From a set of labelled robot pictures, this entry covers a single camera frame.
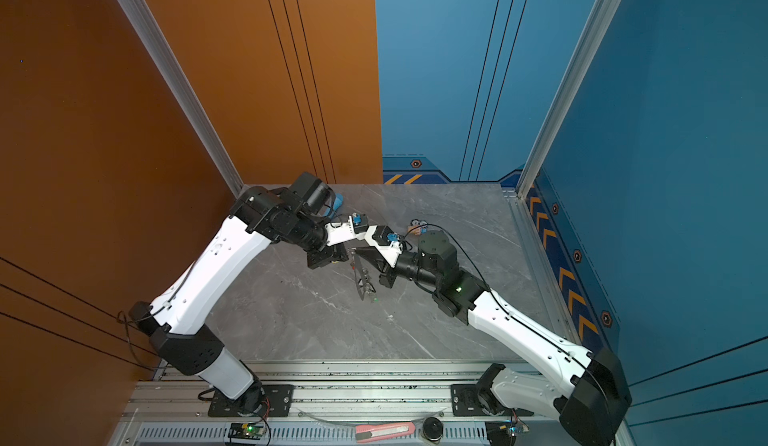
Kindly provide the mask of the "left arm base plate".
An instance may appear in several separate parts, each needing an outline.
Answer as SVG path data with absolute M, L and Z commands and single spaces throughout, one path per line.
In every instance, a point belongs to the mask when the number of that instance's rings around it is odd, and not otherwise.
M 240 398 L 230 399 L 213 389 L 207 415 L 209 417 L 289 416 L 295 387 L 291 384 L 253 385 Z

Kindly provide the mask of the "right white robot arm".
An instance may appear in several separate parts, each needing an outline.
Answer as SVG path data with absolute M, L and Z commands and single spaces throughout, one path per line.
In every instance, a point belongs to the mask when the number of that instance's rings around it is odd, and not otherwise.
M 376 270 L 385 287 L 403 278 L 425 289 L 447 316 L 493 337 L 539 372 L 528 381 L 506 366 L 490 366 L 475 386 L 488 412 L 524 409 L 558 420 L 580 445 L 613 444 L 632 403 L 618 356 L 569 341 L 521 313 L 477 270 L 462 267 L 459 251 L 442 230 L 422 234 L 415 250 L 390 233 L 368 239 L 354 260 L 359 270 Z

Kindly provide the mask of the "keyring with coloured keys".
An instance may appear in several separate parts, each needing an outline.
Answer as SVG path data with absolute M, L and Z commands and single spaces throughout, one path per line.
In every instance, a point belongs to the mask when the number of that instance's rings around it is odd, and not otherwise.
M 373 301 L 376 295 L 376 288 L 373 285 L 368 269 L 358 256 L 352 260 L 352 269 L 354 273 L 355 286 L 361 300 L 370 299 Z

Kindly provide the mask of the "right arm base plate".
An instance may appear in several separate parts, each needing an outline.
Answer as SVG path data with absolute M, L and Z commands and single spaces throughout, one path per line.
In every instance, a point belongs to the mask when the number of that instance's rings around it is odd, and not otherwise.
M 522 416 L 532 417 L 534 413 L 526 409 L 511 409 L 501 406 L 489 406 L 484 403 L 474 384 L 452 384 L 450 386 L 450 404 L 454 417 L 475 416 Z

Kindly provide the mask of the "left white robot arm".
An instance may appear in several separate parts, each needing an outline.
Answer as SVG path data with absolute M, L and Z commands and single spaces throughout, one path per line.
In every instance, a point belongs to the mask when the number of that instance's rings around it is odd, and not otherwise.
M 170 366 L 202 378 L 230 401 L 257 408 L 259 381 L 206 318 L 243 269 L 273 244 L 301 248 L 311 268 L 342 260 L 342 247 L 329 245 L 325 229 L 340 204 L 333 189 L 308 172 L 288 187 L 243 190 L 200 256 L 161 295 L 135 303 L 129 322 Z

